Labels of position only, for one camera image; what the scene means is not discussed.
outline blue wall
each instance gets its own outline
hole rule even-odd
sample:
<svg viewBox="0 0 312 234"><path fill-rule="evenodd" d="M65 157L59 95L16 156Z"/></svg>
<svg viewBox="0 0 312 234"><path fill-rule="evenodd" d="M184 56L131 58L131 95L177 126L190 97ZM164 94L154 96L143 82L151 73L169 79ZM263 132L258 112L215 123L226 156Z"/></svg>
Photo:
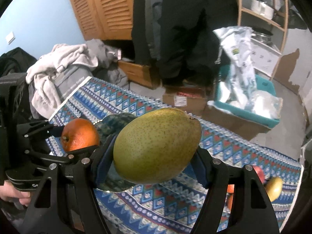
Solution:
<svg viewBox="0 0 312 234"><path fill-rule="evenodd" d="M8 45L11 31L15 40ZM0 55L21 47L38 59L55 44L84 42L69 0L13 0L0 18Z"/></svg>

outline cardboard box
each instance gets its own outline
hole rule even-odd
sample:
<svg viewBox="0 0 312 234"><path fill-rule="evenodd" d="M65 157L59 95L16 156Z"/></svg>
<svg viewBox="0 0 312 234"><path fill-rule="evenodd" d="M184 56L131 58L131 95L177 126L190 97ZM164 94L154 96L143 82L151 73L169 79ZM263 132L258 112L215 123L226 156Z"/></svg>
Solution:
<svg viewBox="0 0 312 234"><path fill-rule="evenodd" d="M224 113L208 105L205 107L202 119L224 127L248 141L259 133L267 133L270 131L270 128L266 126Z"/></svg>
<svg viewBox="0 0 312 234"><path fill-rule="evenodd" d="M166 86L163 102L188 113L202 116L207 104L207 97L202 88Z"/></svg>

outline silver bolt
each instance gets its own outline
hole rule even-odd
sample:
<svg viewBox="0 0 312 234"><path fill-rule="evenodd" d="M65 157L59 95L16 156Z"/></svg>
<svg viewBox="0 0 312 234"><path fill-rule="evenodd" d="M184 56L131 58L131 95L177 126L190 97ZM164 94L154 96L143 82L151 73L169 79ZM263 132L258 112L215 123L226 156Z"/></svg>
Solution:
<svg viewBox="0 0 312 234"><path fill-rule="evenodd" d="M251 171L253 168L250 164L245 165L246 170Z"/></svg>
<svg viewBox="0 0 312 234"><path fill-rule="evenodd" d="M221 160L220 159L213 159L213 163L214 164L221 164Z"/></svg>
<svg viewBox="0 0 312 234"><path fill-rule="evenodd" d="M89 158L84 158L84 159L81 160L81 162L82 162L83 164L87 164L87 163L90 162L90 159L89 159Z"/></svg>
<svg viewBox="0 0 312 234"><path fill-rule="evenodd" d="M57 164L56 164L56 163L52 163L52 164L50 164L50 166L49 166L49 168L50 168L51 170L54 170L56 167L57 167Z"/></svg>

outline finger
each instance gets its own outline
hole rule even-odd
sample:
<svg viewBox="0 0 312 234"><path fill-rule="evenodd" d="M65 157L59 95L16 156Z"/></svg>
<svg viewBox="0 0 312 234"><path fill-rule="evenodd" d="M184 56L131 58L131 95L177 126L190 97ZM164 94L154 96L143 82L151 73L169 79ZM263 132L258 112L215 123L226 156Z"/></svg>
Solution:
<svg viewBox="0 0 312 234"><path fill-rule="evenodd" d="M27 198L27 199L19 199L19 201L20 201L21 205L24 205L24 206L26 206L26 207L28 207L28 206L29 206L29 204L30 204L30 200L31 200L31 198Z"/></svg>
<svg viewBox="0 0 312 234"><path fill-rule="evenodd" d="M18 191L10 182L5 181L4 186L2 187L2 196L11 197L11 198L29 198L29 192Z"/></svg>

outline drawstring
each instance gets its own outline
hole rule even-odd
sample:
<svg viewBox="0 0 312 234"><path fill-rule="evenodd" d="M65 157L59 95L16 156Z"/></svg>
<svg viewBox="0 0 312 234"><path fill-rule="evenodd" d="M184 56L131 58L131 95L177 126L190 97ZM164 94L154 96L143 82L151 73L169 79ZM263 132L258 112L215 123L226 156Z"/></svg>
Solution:
<svg viewBox="0 0 312 234"><path fill-rule="evenodd" d="M221 63L221 55L222 55L222 46L219 46L219 54L218 54L218 59L216 59L215 64L220 64Z"/></svg>

